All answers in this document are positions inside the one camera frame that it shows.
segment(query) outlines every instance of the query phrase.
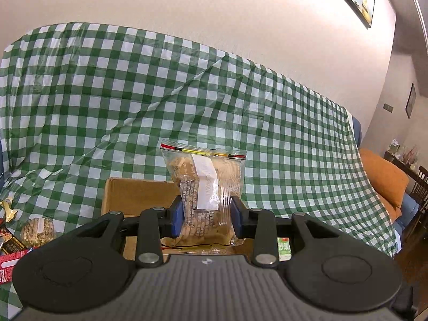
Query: checkered tablecloth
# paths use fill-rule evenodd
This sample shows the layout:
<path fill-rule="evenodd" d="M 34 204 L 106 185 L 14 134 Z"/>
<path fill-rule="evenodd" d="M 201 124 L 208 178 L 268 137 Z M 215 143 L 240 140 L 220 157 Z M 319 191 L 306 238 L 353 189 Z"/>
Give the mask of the checkered tablecloth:
<path fill-rule="evenodd" d="M 0 137 L 18 235 L 30 214 L 70 231 L 100 214 L 108 177 L 169 178 L 161 139 L 247 151 L 243 200 L 303 211 L 395 253 L 346 110 L 274 71 L 202 44 L 112 25 L 30 31 L 0 66 Z M 20 307 L 0 286 L 0 314 Z"/>

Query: wall socket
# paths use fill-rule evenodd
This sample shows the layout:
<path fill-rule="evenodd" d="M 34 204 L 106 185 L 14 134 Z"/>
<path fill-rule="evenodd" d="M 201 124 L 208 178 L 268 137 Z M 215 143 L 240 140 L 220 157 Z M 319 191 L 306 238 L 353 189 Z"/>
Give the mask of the wall socket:
<path fill-rule="evenodd" d="M 391 105 L 388 104 L 384 104 L 384 109 L 387 110 L 388 112 L 392 113 L 392 110 L 394 109 Z"/>

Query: ribbed gray surface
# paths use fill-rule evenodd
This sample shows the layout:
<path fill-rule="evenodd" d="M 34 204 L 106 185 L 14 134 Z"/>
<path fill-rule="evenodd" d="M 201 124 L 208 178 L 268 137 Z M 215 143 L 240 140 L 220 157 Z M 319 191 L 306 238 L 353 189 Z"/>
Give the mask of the ribbed gray surface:
<path fill-rule="evenodd" d="M 210 256 L 210 263 L 207 259 L 172 255 L 159 268 L 140 270 L 121 296 L 102 307 L 72 315 L 26 309 L 15 320 L 399 320 L 387 309 L 332 314 L 307 305 L 287 289 L 276 271 L 253 267 L 243 256 Z"/>

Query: dark wood floor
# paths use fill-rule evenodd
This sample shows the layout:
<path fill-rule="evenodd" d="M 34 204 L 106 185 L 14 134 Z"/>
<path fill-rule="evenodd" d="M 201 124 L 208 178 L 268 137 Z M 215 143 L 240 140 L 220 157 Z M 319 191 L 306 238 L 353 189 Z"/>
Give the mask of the dark wood floor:
<path fill-rule="evenodd" d="M 395 257 L 406 281 L 410 284 L 419 282 L 418 312 L 428 307 L 428 239 L 424 238 L 426 232 L 423 226 L 419 226 Z"/>

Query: red snack package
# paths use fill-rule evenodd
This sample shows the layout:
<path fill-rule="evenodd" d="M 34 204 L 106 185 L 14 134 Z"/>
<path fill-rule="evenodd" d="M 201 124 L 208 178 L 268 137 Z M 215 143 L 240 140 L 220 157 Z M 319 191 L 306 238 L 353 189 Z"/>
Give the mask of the red snack package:
<path fill-rule="evenodd" d="M 26 255 L 30 250 L 10 253 L 8 255 L 0 256 L 0 284 L 12 281 L 12 271 L 16 262 Z"/>

